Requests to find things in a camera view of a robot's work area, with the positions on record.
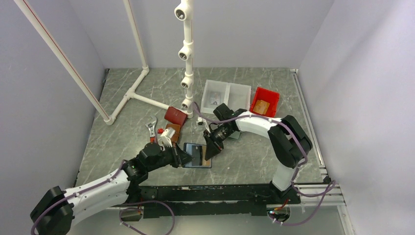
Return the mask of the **blue leather card holder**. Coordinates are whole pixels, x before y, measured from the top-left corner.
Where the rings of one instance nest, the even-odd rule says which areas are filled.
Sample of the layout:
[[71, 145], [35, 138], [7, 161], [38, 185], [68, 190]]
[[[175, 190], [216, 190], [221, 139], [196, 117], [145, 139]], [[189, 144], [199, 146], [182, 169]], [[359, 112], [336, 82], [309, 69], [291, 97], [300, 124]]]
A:
[[212, 168], [212, 161], [205, 159], [206, 145], [184, 143], [184, 151], [192, 156], [192, 161], [184, 165], [184, 168]]

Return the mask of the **silver VIP credit card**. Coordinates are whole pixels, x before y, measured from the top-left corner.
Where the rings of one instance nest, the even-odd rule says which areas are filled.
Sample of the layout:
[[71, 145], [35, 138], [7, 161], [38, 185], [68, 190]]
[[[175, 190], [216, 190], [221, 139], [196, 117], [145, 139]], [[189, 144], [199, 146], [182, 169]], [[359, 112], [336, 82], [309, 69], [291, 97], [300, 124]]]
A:
[[209, 95], [210, 105], [219, 105], [221, 103], [221, 93], [220, 92], [211, 92]]

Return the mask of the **orange credit card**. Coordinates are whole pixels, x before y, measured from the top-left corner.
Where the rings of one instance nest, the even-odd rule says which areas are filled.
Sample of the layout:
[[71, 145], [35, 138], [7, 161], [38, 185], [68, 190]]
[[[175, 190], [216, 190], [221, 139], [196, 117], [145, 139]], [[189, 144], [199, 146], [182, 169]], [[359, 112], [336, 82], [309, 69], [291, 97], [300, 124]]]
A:
[[266, 115], [269, 106], [270, 106], [270, 103], [264, 100], [257, 100], [253, 107], [252, 112], [264, 116]]

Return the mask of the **black credit card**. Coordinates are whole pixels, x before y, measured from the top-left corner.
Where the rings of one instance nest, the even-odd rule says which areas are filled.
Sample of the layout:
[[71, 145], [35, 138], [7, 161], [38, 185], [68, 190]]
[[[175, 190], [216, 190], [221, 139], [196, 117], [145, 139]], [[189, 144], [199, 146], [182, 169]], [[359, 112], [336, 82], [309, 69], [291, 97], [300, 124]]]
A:
[[201, 145], [192, 146], [192, 166], [201, 166], [203, 160], [203, 148]]

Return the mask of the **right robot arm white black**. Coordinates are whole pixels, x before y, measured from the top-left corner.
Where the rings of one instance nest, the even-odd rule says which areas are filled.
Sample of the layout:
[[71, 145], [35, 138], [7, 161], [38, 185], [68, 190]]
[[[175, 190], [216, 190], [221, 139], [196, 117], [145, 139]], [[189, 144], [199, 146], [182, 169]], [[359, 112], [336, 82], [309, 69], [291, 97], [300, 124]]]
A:
[[313, 148], [310, 138], [306, 135], [295, 117], [266, 117], [254, 114], [245, 109], [231, 110], [225, 103], [217, 106], [214, 111], [217, 117], [217, 128], [205, 130], [205, 159], [209, 160], [224, 149], [223, 142], [234, 132], [253, 133], [270, 140], [278, 160], [277, 169], [271, 180], [270, 198], [275, 203], [282, 203], [288, 198], [293, 188], [292, 182], [299, 162], [305, 159]]

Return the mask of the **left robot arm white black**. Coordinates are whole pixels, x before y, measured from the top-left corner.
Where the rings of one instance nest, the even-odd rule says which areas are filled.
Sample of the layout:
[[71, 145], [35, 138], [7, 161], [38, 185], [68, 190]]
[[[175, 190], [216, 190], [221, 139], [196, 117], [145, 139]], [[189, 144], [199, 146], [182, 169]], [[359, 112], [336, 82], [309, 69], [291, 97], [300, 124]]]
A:
[[161, 147], [148, 143], [136, 157], [122, 160], [113, 172], [90, 183], [61, 189], [50, 188], [30, 213], [32, 235], [65, 235], [80, 221], [109, 207], [140, 201], [140, 183], [158, 168], [179, 168], [193, 157], [176, 144]]

